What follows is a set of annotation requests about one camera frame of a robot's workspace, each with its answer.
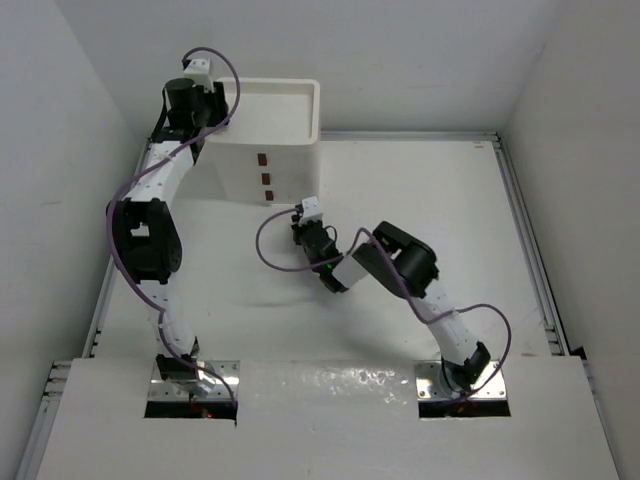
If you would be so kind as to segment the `white drawer container box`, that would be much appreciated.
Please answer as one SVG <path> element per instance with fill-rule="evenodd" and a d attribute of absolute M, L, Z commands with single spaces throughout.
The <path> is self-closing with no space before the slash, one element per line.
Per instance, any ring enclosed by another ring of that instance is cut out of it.
<path fill-rule="evenodd" d="M 222 78 L 226 99 L 239 105 L 228 126 L 207 138 L 200 160 L 217 174 L 233 202 L 296 203 L 320 195 L 320 84 L 312 79 Z M 267 156 L 259 166 L 258 154 Z M 271 184 L 261 175 L 269 173 Z"/>

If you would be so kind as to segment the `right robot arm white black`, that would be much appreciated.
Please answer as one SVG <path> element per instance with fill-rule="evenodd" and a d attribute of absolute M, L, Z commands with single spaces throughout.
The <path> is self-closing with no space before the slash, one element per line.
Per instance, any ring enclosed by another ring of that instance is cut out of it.
<path fill-rule="evenodd" d="M 322 284 L 343 293 L 370 276 L 392 295 L 410 298 L 420 321 L 438 343 L 449 388 L 469 392 L 488 366 L 490 353 L 446 299 L 437 256 L 423 241 L 383 221 L 350 254 L 341 253 L 320 220 L 291 217 L 293 241 L 315 267 Z"/>

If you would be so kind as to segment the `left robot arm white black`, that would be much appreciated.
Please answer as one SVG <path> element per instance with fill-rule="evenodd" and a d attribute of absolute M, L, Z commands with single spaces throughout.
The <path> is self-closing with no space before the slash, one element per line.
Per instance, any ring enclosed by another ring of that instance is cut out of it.
<path fill-rule="evenodd" d="M 233 107 L 224 86 L 190 78 L 168 81 L 141 172 L 107 208 L 116 262 L 146 304 L 164 381 L 195 385 L 204 377 L 196 335 L 183 319 L 176 289 L 182 243 L 171 215 L 178 187 L 196 164 L 210 130 L 227 125 Z"/>

